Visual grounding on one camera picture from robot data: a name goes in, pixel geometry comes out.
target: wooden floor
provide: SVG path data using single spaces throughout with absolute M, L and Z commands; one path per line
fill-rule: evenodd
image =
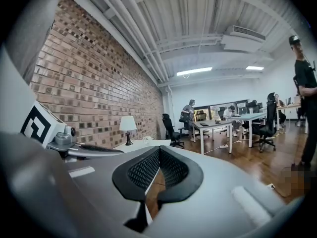
M 273 151 L 272 146 L 266 145 L 264 151 L 260 153 L 258 145 L 249 148 L 249 141 L 243 140 L 241 143 L 237 142 L 232 145 L 232 154 L 228 153 L 228 148 L 222 148 L 206 153 L 206 156 L 229 161 L 264 184 L 273 183 L 276 188 L 275 192 L 286 203 L 289 203 L 294 198 L 304 195 L 310 188 L 312 177 L 316 177 L 314 170 L 317 154 L 312 161 L 312 171 L 308 175 L 307 172 L 304 176 L 304 172 L 291 171 L 291 164 L 294 161 L 296 164 L 300 161 L 305 146 L 307 135 L 304 131 L 304 127 L 296 127 L 294 122 L 287 123 L 286 133 L 275 135 L 276 151 Z M 233 138 L 233 142 L 238 140 L 241 140 L 241 132 L 238 133 L 238 137 Z M 182 138 L 182 141 L 185 142 L 186 150 L 200 154 L 200 140 L 194 143 L 188 138 Z M 204 150 L 208 152 L 227 142 L 229 139 L 225 133 L 215 133 L 214 141 L 211 137 L 205 136 Z M 156 198 L 162 190 L 165 190 L 164 177 L 159 172 L 147 194 L 147 207 L 152 218 L 158 213 Z

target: table lamp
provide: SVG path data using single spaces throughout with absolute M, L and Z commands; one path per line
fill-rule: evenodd
M 120 130 L 127 132 L 127 143 L 125 145 L 132 145 L 130 140 L 130 131 L 137 129 L 135 126 L 133 116 L 126 116 L 121 118 Z

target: brick wall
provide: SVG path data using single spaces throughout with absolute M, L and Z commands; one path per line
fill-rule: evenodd
M 124 48 L 73 0 L 60 0 L 30 84 L 37 100 L 77 130 L 79 142 L 115 147 L 132 138 L 160 139 L 162 95 Z

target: desk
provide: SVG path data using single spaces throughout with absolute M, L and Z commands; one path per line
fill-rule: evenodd
M 284 110 L 284 113 L 285 113 L 285 110 L 286 109 L 296 109 L 296 108 L 300 108 L 301 105 L 300 104 L 290 104 L 288 106 L 282 106 L 282 107 L 277 107 L 276 108 L 276 115 L 277 115 L 277 130 L 279 130 L 280 126 L 279 126 L 279 114 L 278 114 L 278 111 L 279 110 Z M 308 123 L 307 123 L 307 118 L 306 118 L 306 122 L 305 122 L 305 134 L 308 133 Z
M 214 140 L 214 134 L 213 134 L 213 129 L 215 128 L 220 128 L 227 126 L 229 127 L 230 131 L 230 144 L 229 144 L 229 153 L 232 152 L 232 121 L 221 121 L 220 123 L 215 123 L 214 120 L 206 120 L 206 121 L 197 121 L 197 122 L 191 122 L 193 126 L 193 131 L 195 131 L 195 127 L 199 130 L 200 132 L 200 151 L 201 154 L 204 154 L 204 135 L 203 135 L 203 130 L 206 129 L 212 129 L 212 139 Z M 202 126 L 200 123 L 205 123 L 208 124 L 208 126 Z
M 244 120 L 249 121 L 249 147 L 252 147 L 252 121 L 255 119 L 260 119 L 266 116 L 265 113 L 254 113 L 254 114 L 245 114 L 240 117 L 231 117 L 232 120 Z
M 145 144 L 143 140 L 136 139 L 132 141 L 133 145 L 125 145 L 126 143 L 123 143 L 122 145 L 119 145 L 115 147 L 115 150 L 123 151 L 124 153 L 132 152 L 135 150 L 139 150 L 148 146 L 161 146 L 166 145 L 169 146 L 171 143 L 171 140 L 149 140 L 148 144 Z

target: white ceiling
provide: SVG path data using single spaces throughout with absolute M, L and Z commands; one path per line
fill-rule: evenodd
M 91 1 L 129 42 L 159 86 L 177 82 L 179 71 L 202 67 L 213 67 L 201 76 L 210 80 L 259 77 L 262 72 L 245 68 L 269 67 L 277 47 L 302 21 L 289 0 Z M 231 25 L 258 32 L 266 40 L 255 52 L 225 50 L 221 40 Z

